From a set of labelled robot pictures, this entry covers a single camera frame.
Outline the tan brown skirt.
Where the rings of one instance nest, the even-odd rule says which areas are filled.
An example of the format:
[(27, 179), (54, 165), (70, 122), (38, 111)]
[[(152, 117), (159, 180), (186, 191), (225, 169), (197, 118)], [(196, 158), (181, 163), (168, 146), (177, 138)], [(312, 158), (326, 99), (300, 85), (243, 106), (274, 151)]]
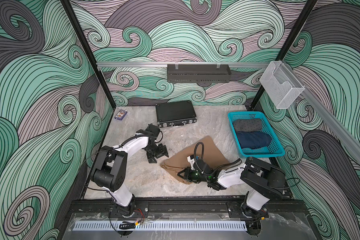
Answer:
[(206, 136), (203, 139), (200, 139), (193, 145), (181, 150), (171, 158), (164, 160), (160, 166), (165, 171), (167, 171), (172, 177), (174, 177), (180, 183), (190, 185), (190, 182), (183, 180), (178, 177), (178, 172), (182, 171), (184, 168), (190, 166), (190, 163), (187, 161), (187, 157), (194, 154), (194, 148), (198, 142), (202, 142), (205, 146), (203, 161), (208, 164), (211, 168), (216, 168), (223, 164), (228, 164), (229, 161), (224, 157), (221, 151), (215, 145), (213, 139), (210, 136)]

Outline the dark blue denim skirt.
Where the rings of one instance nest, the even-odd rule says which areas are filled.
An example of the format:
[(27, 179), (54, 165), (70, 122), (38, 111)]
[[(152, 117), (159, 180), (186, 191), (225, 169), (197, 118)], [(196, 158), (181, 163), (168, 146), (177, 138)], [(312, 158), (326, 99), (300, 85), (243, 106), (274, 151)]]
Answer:
[(272, 137), (263, 132), (236, 132), (236, 135), (242, 149), (260, 149), (272, 142)]

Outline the grey polka dot skirt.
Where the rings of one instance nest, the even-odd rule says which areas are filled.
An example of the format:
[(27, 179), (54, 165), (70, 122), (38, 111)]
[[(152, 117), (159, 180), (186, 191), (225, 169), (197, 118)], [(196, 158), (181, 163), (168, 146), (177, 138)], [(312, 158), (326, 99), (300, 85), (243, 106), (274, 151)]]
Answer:
[(233, 121), (236, 132), (257, 132), (262, 129), (261, 119), (239, 119)]

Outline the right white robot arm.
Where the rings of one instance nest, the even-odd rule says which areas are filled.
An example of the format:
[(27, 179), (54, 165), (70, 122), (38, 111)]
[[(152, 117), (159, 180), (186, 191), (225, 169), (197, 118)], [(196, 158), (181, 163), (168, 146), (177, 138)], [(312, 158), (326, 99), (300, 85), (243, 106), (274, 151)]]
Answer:
[(226, 190), (232, 186), (247, 184), (253, 190), (247, 193), (241, 209), (246, 218), (265, 218), (264, 205), (270, 200), (281, 200), (285, 189), (285, 172), (280, 168), (254, 157), (245, 162), (237, 159), (233, 163), (211, 168), (201, 158), (188, 157), (189, 166), (178, 173), (183, 180), (199, 184), (207, 183), (213, 190)]

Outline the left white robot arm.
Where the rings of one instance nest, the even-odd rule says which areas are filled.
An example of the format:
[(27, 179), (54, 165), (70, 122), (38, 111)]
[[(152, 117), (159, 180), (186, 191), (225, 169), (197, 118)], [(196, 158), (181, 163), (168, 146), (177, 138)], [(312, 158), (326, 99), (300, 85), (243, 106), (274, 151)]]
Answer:
[(131, 216), (135, 212), (135, 196), (124, 184), (127, 173), (127, 161), (139, 150), (144, 150), (150, 164), (156, 164), (157, 159), (168, 157), (167, 147), (157, 138), (163, 133), (160, 127), (149, 124), (144, 130), (138, 130), (134, 136), (121, 144), (104, 146), (93, 164), (90, 179), (111, 196), (118, 212), (123, 216)]

